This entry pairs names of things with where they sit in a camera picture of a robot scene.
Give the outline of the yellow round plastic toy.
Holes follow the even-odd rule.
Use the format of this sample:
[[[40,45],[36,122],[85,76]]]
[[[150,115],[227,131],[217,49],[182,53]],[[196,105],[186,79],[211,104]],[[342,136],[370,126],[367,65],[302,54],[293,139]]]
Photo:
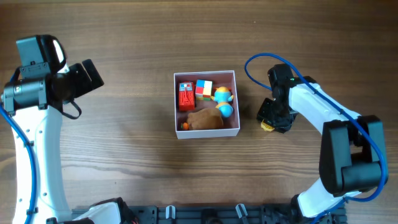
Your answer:
[[[263,130],[265,130],[265,131],[268,131],[268,132],[272,132],[273,130],[275,130],[274,127],[270,126],[270,125],[267,124],[265,121],[262,121],[262,122],[261,122],[261,128],[262,128]]]

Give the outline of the blue and orange duck toy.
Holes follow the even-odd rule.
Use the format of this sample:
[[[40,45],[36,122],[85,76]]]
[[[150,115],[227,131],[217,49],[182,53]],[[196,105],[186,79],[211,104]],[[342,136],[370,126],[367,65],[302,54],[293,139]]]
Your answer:
[[[229,118],[233,114],[234,108],[231,102],[234,100],[234,96],[228,88],[225,86],[217,88],[211,99],[217,102],[216,108],[219,109],[223,118]]]

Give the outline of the brown plush toy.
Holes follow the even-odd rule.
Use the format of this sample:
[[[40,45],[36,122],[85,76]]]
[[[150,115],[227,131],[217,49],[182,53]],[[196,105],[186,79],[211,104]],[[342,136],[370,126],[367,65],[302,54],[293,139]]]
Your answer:
[[[197,112],[189,113],[186,122],[181,124],[184,131],[221,129],[224,122],[219,109],[204,108]]]

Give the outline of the colourful puzzle cube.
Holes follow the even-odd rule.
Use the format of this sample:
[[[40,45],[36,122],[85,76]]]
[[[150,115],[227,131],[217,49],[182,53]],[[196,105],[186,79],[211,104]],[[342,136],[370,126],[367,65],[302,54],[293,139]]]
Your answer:
[[[195,97],[197,100],[210,101],[213,82],[209,80],[197,80],[195,88]]]

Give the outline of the red toy fire truck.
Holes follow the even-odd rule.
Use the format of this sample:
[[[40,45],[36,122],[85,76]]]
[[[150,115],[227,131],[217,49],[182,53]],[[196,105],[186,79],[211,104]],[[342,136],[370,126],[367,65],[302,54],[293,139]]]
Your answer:
[[[193,82],[181,82],[178,84],[178,109],[191,111],[195,109],[195,92]]]

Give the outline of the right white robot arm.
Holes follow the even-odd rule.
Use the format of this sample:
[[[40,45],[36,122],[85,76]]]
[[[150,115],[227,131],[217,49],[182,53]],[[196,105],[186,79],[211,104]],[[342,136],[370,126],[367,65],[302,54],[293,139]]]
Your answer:
[[[388,180],[382,121],[341,106],[311,77],[271,71],[269,81],[272,98],[257,113],[262,127],[285,133],[301,114],[322,136],[320,177],[292,199],[289,218],[315,223],[349,200],[377,197]]]

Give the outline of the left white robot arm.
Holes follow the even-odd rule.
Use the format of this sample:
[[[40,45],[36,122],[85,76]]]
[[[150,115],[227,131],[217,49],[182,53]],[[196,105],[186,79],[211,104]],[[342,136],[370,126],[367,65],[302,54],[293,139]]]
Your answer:
[[[103,85],[88,59],[68,67],[38,63],[38,73],[19,67],[4,87],[1,114],[10,124],[16,147],[17,202],[13,223],[125,223],[134,214],[122,200],[92,205],[74,218],[63,188],[60,132],[63,104]]]

